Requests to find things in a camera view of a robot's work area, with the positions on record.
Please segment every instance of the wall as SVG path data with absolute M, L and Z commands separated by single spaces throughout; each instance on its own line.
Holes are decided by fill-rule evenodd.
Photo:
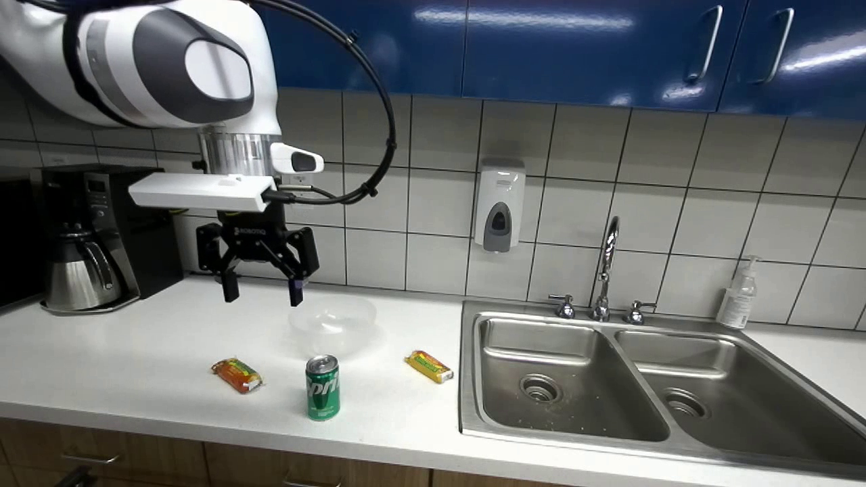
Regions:
M 660 314 L 712 317 L 739 257 L 758 254 L 758 322 L 866 330 L 863 124 L 438 97 L 395 97 L 395 111 L 401 149 L 376 200 L 287 208 L 290 225 L 317 233 L 314 281 L 587 303 L 601 230 L 617 214 L 617 308 L 658 300 Z M 284 89 L 279 116 L 287 141 L 330 160 L 325 189 L 355 187 L 382 152 L 368 95 Z M 195 157 L 195 133 L 92 130 L 0 78 L 5 170 L 92 160 L 187 170 Z M 528 168 L 511 254 L 471 244 L 476 168 L 495 157 Z M 208 219 L 176 216 L 187 268 L 192 230 Z

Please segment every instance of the sink basin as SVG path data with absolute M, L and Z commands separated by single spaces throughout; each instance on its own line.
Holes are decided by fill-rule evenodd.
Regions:
M 744 455 L 866 463 L 866 438 L 736 338 L 625 330 L 625 357 L 693 438 Z
M 666 422 L 593 327 L 484 319 L 479 403 L 509 427 L 663 441 Z
M 866 422 L 739 330 L 468 303 L 460 430 L 866 479 Z

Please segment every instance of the white countertop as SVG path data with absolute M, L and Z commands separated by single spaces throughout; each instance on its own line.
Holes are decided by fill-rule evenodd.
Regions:
M 241 300 L 225 306 L 211 279 L 187 279 L 119 314 L 3 314 L 0 417 L 560 484 L 858 484 L 463 436 L 457 381 L 433 384 L 403 365 L 411 349 L 428 349 L 457 368 L 460 303 L 336 289 L 311 289 L 306 303 L 346 298 L 376 306 L 379 341 L 341 360 L 344 411 L 327 422 L 306 417 L 306 360 L 290 325 L 298 311 L 284 289 L 244 281 Z M 866 417 L 866 335 L 750 335 Z M 208 371 L 222 357 L 257 368 L 265 387 L 235 395 Z

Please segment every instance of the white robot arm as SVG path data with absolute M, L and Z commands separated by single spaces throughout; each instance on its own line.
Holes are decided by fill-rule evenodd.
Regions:
M 154 173 L 130 187 L 138 206 L 217 208 L 219 225 L 198 230 L 200 268 L 238 298 L 235 260 L 265 260 L 290 281 L 292 306 L 319 268 L 309 227 L 284 227 L 284 203 L 352 206 L 376 195 L 395 152 L 392 106 L 336 24 L 292 0 L 260 0 L 290 11 L 344 43 L 373 81 L 390 122 L 376 173 L 349 195 L 300 198 L 284 179 L 319 173 L 325 160 L 279 141 L 276 76 L 268 32 L 241 0 L 168 0 L 89 14 L 0 0 L 0 57 L 51 106 L 92 122 L 127 127 L 200 127 L 208 173 Z

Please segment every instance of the chrome faucet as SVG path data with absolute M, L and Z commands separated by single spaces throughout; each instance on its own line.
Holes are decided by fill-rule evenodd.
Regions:
M 620 216 L 612 219 L 601 241 L 598 273 L 595 273 L 595 287 L 590 300 L 590 317 L 598 322 L 606 322 L 612 317 L 609 289 L 612 289 L 617 238 L 620 238 Z

